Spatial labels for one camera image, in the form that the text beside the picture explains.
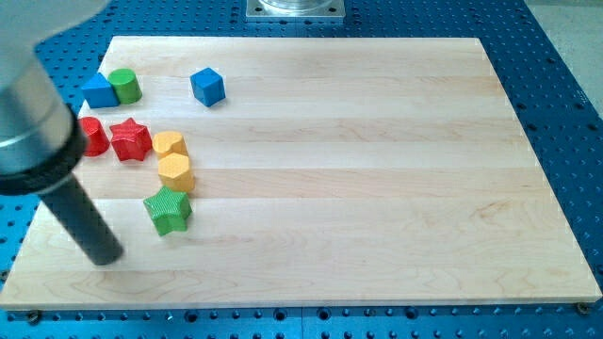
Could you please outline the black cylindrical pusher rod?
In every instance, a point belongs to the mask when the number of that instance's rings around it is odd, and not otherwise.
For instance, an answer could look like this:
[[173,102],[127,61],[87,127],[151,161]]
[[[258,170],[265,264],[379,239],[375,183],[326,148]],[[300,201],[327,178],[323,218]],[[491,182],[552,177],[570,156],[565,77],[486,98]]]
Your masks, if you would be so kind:
[[121,243],[72,174],[44,189],[40,197],[95,265],[109,265],[122,257]]

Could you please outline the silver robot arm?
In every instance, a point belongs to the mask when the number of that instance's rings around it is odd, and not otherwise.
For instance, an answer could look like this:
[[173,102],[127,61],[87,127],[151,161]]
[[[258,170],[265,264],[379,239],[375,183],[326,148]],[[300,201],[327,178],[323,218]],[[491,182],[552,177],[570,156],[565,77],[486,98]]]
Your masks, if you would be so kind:
[[105,0],[1,4],[1,192],[39,196],[97,266],[117,261],[123,248],[73,176],[87,138],[35,47],[106,5]]

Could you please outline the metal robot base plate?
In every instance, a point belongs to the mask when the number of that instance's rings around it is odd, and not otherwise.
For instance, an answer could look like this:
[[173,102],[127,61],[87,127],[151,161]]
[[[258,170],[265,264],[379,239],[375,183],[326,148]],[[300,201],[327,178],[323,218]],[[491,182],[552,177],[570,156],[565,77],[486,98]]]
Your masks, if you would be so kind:
[[346,10],[344,0],[247,0],[245,16],[248,22],[341,22]]

